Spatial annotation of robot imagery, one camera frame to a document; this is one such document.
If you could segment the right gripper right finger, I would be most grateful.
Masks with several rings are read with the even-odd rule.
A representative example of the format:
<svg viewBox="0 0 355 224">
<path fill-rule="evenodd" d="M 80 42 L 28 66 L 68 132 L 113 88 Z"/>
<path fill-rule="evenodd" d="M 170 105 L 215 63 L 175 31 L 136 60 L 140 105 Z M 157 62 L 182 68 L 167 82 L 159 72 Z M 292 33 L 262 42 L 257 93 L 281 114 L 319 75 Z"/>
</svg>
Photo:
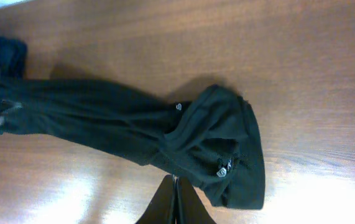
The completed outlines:
<svg viewBox="0 0 355 224">
<path fill-rule="evenodd" d="M 216 224 L 187 178 L 175 179 L 175 223 Z"/>
</svg>

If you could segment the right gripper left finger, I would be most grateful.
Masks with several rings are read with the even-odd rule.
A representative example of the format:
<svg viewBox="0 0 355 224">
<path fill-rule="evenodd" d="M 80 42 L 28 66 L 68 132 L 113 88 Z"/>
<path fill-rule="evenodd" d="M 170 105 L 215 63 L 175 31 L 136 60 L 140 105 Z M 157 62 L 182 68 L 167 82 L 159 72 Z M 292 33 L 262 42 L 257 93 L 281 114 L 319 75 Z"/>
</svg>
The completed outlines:
<svg viewBox="0 0 355 224">
<path fill-rule="evenodd" d="M 175 224 L 175 181 L 166 175 L 136 224 Z"/>
</svg>

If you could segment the black t-shirt with logo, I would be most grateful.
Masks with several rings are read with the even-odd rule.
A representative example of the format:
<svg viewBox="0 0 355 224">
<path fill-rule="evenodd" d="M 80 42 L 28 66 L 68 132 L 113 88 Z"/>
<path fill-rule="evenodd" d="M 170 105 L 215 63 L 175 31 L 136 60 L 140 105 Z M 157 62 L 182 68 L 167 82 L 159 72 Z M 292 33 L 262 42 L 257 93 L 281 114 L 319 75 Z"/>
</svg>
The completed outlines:
<svg viewBox="0 0 355 224">
<path fill-rule="evenodd" d="M 186 177 L 215 207 L 260 210 L 265 165 L 251 105 L 211 85 L 166 103 L 102 80 L 13 80 L 0 98 L 21 107 L 0 133 L 48 134 Z"/>
</svg>

